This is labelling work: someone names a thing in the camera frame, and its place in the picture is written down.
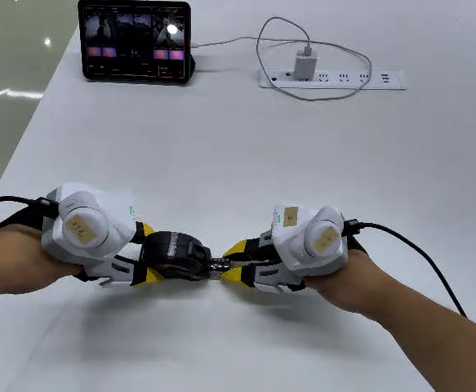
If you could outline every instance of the white cable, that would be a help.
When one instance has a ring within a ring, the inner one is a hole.
[[[306,36],[307,39],[285,39],[285,38],[263,38],[261,37],[263,35],[263,32],[265,31],[266,26],[272,21],[272,20],[282,20],[284,22],[289,23],[290,25],[296,26],[298,29],[300,29],[303,34]],[[210,42],[210,43],[203,43],[201,45],[198,45],[197,47],[212,47],[215,45],[225,45],[226,43],[232,43],[236,41],[241,41],[243,39],[254,39],[256,40],[256,54],[257,54],[257,60],[260,62],[260,67],[261,70],[263,71],[263,74],[266,76],[266,78],[269,80],[270,85],[274,88],[274,90],[281,92],[282,94],[285,94],[286,96],[290,96],[292,98],[295,98],[297,100],[303,100],[306,102],[315,102],[315,101],[323,101],[323,100],[343,100],[345,98],[350,98],[351,96],[357,94],[360,92],[370,81],[371,81],[371,74],[372,74],[372,65],[371,61],[368,58],[368,56],[364,55],[363,53],[360,53],[358,51],[355,51],[354,49],[349,49],[348,47],[344,47],[338,43],[333,43],[333,42],[326,42],[326,41],[314,41],[310,39],[308,33],[303,29],[301,26],[298,24],[292,22],[291,20],[282,18],[281,16],[272,16],[267,19],[266,22],[263,23],[263,26],[261,27],[260,33],[257,37],[251,37],[251,36],[243,36],[243,37],[238,37],[238,38],[233,38],[229,39],[226,41],[219,41],[219,42]],[[293,94],[287,90],[283,90],[281,87],[276,86],[276,84],[273,82],[272,78],[267,74],[267,71],[265,69],[265,66],[263,65],[263,60],[261,59],[261,54],[260,54],[260,42],[261,41],[271,41],[271,42],[286,42],[286,43],[292,43],[292,42],[306,42],[307,46],[310,45],[310,43],[316,44],[316,45],[325,45],[328,47],[335,47],[337,49],[341,49],[342,51],[346,51],[350,55],[357,56],[365,60],[368,64],[368,78],[365,80],[361,86],[353,90],[352,92],[349,92],[348,94],[344,94],[343,96],[329,96],[329,97],[323,97],[323,98],[306,98],[304,96],[298,96],[297,94]]]

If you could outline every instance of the glossy floor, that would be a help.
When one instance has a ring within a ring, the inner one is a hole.
[[[76,0],[0,0],[0,177],[77,25]]]

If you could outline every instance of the hand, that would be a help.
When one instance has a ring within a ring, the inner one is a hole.
[[[333,305],[371,319],[389,299],[392,287],[399,284],[358,250],[349,251],[344,268],[334,274],[305,278],[305,283]]]
[[[80,273],[80,265],[62,263],[47,255],[41,236],[40,231],[23,225],[0,229],[0,294],[33,292]]]

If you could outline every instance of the wrist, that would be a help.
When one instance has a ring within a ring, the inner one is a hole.
[[[391,312],[396,301],[398,301],[403,286],[400,282],[385,274],[384,278],[379,282],[378,289],[371,296],[367,305],[360,312],[363,316],[383,325],[386,315]]]

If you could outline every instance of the white table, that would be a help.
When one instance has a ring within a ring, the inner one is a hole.
[[[366,52],[376,68],[404,69],[409,91],[297,102],[257,86],[253,42],[198,51],[187,87],[90,83],[75,35],[0,195],[37,197],[67,181],[133,189],[141,219],[193,234],[215,255],[268,229],[276,202],[331,203],[417,241],[476,321],[476,3],[220,0],[192,8],[195,42],[254,34],[275,13],[315,39]],[[297,34],[281,24],[268,32]],[[295,49],[265,59],[288,66]],[[319,51],[322,67],[358,67]],[[1,206],[0,219],[14,208]],[[369,231],[360,240],[393,276],[452,307],[412,250]],[[390,335],[313,293],[219,282],[100,289],[69,278],[2,297],[0,391],[136,388],[429,389]]]

